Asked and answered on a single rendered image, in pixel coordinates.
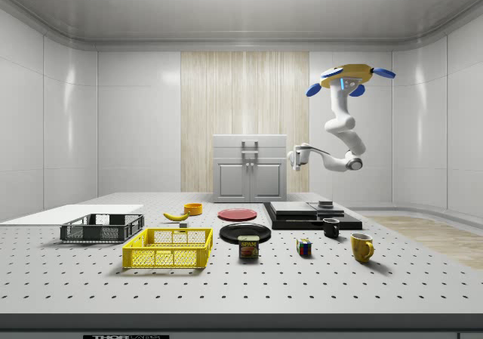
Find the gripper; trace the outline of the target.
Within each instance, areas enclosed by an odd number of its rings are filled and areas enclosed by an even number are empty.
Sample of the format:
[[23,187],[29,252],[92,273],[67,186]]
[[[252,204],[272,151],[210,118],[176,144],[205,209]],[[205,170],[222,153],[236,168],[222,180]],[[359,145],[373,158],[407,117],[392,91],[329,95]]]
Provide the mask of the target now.
[[292,150],[287,155],[291,167],[294,171],[299,171],[302,165],[306,164],[306,150],[305,149],[296,149]]

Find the white cabinet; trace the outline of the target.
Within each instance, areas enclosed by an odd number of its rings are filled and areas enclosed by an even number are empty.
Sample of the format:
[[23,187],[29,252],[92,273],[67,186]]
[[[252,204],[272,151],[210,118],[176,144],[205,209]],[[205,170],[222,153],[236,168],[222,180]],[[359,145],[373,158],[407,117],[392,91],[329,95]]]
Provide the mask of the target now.
[[287,198],[284,134],[215,134],[215,202],[277,202]]

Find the black stove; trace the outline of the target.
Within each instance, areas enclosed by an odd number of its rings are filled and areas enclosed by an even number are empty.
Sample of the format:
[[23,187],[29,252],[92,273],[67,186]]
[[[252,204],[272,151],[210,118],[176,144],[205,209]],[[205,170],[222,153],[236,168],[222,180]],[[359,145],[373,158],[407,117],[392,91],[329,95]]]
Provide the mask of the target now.
[[266,202],[264,206],[272,220],[273,230],[322,230],[324,218],[336,218],[341,230],[361,230],[362,222],[334,207],[332,201]]

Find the black mug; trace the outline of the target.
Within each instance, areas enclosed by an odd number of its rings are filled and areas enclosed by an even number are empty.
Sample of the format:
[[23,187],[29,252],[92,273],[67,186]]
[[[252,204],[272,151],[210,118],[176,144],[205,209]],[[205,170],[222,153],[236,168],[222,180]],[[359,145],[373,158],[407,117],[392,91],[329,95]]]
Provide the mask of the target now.
[[340,221],[336,218],[324,218],[322,221],[325,236],[336,239],[340,233]]

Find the red plate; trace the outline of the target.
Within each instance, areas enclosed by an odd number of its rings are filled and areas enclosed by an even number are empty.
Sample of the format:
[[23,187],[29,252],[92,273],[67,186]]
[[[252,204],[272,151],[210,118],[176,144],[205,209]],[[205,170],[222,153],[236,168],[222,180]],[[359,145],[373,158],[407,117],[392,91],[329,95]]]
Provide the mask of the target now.
[[247,208],[228,208],[219,211],[217,216],[227,221],[248,221],[257,217],[257,212]]

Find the black plate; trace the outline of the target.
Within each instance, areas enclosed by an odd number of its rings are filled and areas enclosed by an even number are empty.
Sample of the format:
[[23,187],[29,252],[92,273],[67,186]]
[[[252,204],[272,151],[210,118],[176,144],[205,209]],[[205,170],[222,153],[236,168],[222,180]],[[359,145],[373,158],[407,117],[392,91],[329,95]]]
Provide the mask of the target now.
[[271,230],[255,223],[234,223],[220,229],[220,237],[226,242],[237,244],[239,236],[258,236],[262,243],[271,238]]

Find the flat-sided can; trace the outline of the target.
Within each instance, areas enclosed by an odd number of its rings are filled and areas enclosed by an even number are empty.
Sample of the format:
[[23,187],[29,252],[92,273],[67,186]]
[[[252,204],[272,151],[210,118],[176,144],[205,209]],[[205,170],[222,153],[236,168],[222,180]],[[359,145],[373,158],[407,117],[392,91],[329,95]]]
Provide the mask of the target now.
[[259,236],[238,236],[239,257],[258,258],[259,241]]

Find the drone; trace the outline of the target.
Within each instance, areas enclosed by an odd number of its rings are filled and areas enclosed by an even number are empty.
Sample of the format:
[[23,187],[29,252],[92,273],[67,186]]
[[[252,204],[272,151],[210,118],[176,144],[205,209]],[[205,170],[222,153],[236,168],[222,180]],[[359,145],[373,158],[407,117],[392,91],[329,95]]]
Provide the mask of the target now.
[[346,64],[324,71],[321,74],[320,82],[310,86],[306,96],[311,97],[317,94],[322,87],[329,88],[330,82],[333,80],[339,82],[343,90],[347,89],[349,87],[349,83],[346,82],[348,78],[359,79],[357,88],[349,95],[351,97],[361,96],[365,92],[364,83],[369,81],[374,73],[388,79],[395,78],[395,73],[387,69],[373,68],[366,64]]

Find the yellow mug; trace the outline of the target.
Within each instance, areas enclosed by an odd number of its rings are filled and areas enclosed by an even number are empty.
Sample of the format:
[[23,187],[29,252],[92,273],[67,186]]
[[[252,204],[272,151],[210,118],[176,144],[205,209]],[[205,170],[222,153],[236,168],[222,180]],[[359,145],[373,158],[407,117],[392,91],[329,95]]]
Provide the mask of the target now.
[[373,238],[364,233],[353,233],[350,240],[354,258],[367,263],[374,254]]

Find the yellow basket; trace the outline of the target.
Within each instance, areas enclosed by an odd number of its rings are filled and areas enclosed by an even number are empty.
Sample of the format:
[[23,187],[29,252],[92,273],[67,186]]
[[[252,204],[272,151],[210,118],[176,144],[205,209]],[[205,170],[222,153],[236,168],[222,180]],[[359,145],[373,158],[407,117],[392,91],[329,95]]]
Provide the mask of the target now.
[[147,228],[122,247],[124,268],[204,268],[211,228]]

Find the dark grey basket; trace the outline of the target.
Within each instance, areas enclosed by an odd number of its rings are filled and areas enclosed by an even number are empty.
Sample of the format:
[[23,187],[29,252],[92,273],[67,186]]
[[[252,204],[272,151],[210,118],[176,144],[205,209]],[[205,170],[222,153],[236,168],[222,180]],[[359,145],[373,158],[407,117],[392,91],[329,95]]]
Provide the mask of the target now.
[[87,214],[60,227],[64,242],[125,242],[142,230],[142,214]]

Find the white board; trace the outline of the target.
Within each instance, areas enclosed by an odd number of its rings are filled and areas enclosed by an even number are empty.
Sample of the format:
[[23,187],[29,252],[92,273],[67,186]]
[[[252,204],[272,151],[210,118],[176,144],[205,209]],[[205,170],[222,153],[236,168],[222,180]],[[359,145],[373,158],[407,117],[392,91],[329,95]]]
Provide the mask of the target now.
[[128,214],[142,207],[143,205],[64,205],[1,222],[0,225],[62,225],[87,214]]

